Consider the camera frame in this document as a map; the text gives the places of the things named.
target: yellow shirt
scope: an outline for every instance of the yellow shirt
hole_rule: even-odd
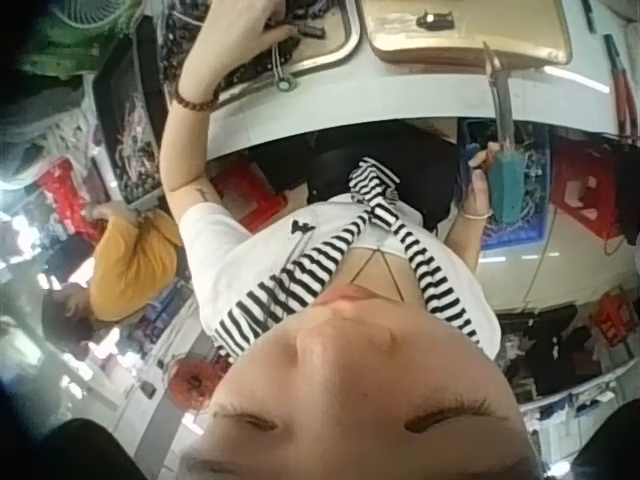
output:
[[[181,245],[177,225],[160,210],[138,226],[111,218],[93,253],[89,294],[95,316],[117,322],[143,308],[173,280]]]

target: teal screwdriver handle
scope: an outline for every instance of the teal screwdriver handle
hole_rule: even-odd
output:
[[[525,196],[526,158],[518,150],[497,152],[487,172],[491,208],[499,223],[512,225],[520,221]]]

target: white t-shirt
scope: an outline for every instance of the white t-shirt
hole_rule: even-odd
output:
[[[199,203],[191,207],[183,215],[179,227],[204,331],[211,335],[217,322],[238,300],[286,264],[301,235],[292,232],[294,220],[315,227],[305,247],[310,249],[341,231],[365,208],[353,203],[349,194],[339,195],[328,202],[297,210],[251,235],[220,205]],[[421,228],[418,212],[402,202],[396,209],[449,278],[474,322],[481,348],[495,358],[500,348],[500,326],[480,284],[456,254]],[[399,240],[372,224],[353,247],[379,248],[385,253],[405,257]]]

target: tattoo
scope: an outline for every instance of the tattoo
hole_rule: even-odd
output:
[[[210,202],[211,201],[211,199],[207,196],[207,192],[204,190],[204,188],[197,187],[196,188],[196,192],[198,192],[200,194],[200,197],[205,202]]]

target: bracelet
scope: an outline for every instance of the bracelet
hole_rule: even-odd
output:
[[[489,209],[489,211],[487,213],[485,213],[484,215],[471,215],[471,214],[465,212],[462,209],[460,209],[460,213],[462,214],[462,216],[464,218],[468,218],[469,220],[486,220],[491,215],[493,215],[493,210]]]
[[[213,98],[207,102],[203,103],[194,103],[189,100],[185,100],[185,98],[180,95],[178,91],[178,86],[173,91],[173,99],[176,101],[178,105],[187,110],[191,110],[193,112],[213,112],[216,105],[218,104],[218,99],[220,98],[220,88],[216,88],[213,91]]]

